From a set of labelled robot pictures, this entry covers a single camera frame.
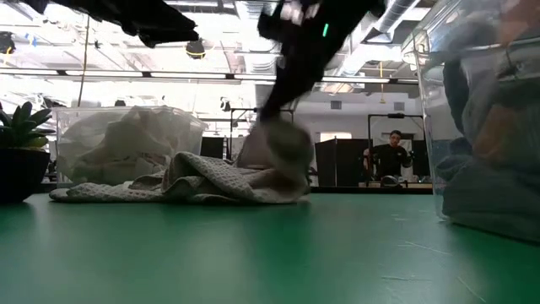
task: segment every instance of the black plant pot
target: black plant pot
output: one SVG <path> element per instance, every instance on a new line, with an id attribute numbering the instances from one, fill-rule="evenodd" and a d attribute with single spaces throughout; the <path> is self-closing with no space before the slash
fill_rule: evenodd
<path id="1" fill-rule="evenodd" d="M 0 149 L 0 202 L 19 203 L 41 185 L 50 154 L 28 149 Z"/>

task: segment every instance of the window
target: window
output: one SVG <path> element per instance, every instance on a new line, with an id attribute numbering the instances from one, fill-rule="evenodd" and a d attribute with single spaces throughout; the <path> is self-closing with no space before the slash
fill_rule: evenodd
<path id="1" fill-rule="evenodd" d="M 353 134 L 346 133 L 346 132 L 321 132 L 319 142 L 332 140 L 334 138 L 337 138 L 337 139 L 351 139 L 351 138 L 353 138 Z"/>

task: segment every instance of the black partition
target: black partition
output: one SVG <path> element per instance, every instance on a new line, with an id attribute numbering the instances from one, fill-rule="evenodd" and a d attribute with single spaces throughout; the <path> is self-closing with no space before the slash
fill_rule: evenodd
<path id="1" fill-rule="evenodd" d="M 336 139 L 315 144 L 319 187 L 336 187 Z"/>
<path id="2" fill-rule="evenodd" d="M 315 148 L 319 187 L 358 187 L 367 178 L 363 165 L 367 139 L 333 139 Z"/>
<path id="3" fill-rule="evenodd" d="M 201 156 L 223 159 L 224 138 L 203 137 L 201 143 Z"/>
<path id="4" fill-rule="evenodd" d="M 425 140 L 414 140 L 413 152 L 413 174 L 415 176 L 429 176 L 428 146 Z"/>

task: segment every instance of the green led light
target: green led light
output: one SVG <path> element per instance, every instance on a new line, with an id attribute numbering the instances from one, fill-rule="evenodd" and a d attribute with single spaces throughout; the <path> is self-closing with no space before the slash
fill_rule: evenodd
<path id="1" fill-rule="evenodd" d="M 328 24 L 324 24 L 324 30 L 322 30 L 322 36 L 326 37 L 328 33 Z"/>

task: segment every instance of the potted plant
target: potted plant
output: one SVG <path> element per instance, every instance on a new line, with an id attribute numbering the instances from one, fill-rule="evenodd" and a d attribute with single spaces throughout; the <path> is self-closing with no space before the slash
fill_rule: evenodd
<path id="1" fill-rule="evenodd" d="M 32 113 L 32 104 L 17 106 L 12 116 L 0 110 L 0 202 L 18 203 L 40 186 L 50 154 L 43 150 L 47 134 L 38 128 L 51 118 L 51 109 Z"/>

